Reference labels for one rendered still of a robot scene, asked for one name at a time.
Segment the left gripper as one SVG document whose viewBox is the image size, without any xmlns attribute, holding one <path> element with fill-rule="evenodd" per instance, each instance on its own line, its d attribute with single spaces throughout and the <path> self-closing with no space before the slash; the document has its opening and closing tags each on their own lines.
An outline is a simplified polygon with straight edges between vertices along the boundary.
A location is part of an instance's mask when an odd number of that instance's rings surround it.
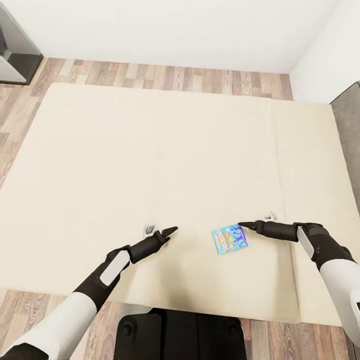
<svg viewBox="0 0 360 360">
<path fill-rule="evenodd" d="M 146 258 L 153 253 L 157 253 L 160 248 L 170 240 L 169 235 L 171 235 L 177 229 L 178 227 L 174 226 L 171 228 L 163 229 L 161 233 L 159 230 L 157 230 L 150 237 L 140 241 L 139 244 L 143 250 L 144 257 Z"/>
</svg>

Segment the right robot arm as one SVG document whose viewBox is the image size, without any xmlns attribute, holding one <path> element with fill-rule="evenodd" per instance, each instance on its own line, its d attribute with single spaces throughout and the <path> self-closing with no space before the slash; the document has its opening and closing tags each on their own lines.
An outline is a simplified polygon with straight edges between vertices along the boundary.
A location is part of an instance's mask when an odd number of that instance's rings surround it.
<svg viewBox="0 0 360 360">
<path fill-rule="evenodd" d="M 350 250 L 339 245 L 322 224 L 313 222 L 276 222 L 271 211 L 265 220 L 239 222 L 239 226 L 256 230 L 268 238 L 302 244 L 311 261 L 316 263 L 337 310 L 344 332 L 360 347 L 360 265 Z"/>
</svg>

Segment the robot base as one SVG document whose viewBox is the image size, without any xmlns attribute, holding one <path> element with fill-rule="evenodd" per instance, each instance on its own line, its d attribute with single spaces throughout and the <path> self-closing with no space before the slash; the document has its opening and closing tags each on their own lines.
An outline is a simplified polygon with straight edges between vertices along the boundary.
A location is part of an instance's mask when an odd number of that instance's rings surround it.
<svg viewBox="0 0 360 360">
<path fill-rule="evenodd" d="M 113 360 L 247 360 L 241 318 L 126 304 Z"/>
</svg>

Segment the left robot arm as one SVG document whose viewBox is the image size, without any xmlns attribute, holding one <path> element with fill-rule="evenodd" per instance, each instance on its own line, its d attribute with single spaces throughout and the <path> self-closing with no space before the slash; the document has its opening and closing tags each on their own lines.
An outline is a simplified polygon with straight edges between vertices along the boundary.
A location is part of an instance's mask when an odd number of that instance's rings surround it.
<svg viewBox="0 0 360 360">
<path fill-rule="evenodd" d="M 47 317 L 15 341 L 0 360 L 70 360 L 87 329 L 117 286 L 120 273 L 129 262 L 134 265 L 157 253 L 178 227 L 152 233 L 155 220 L 143 228 L 143 240 L 112 250 L 104 263 L 71 293 Z"/>
</svg>

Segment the board game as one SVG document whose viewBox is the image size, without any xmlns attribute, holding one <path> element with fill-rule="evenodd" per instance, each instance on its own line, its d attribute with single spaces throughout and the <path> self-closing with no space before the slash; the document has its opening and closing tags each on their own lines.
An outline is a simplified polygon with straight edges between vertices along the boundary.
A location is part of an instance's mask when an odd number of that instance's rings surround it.
<svg viewBox="0 0 360 360">
<path fill-rule="evenodd" d="M 249 246 L 242 226 L 238 224 L 213 230 L 212 235 L 220 255 Z"/>
</svg>

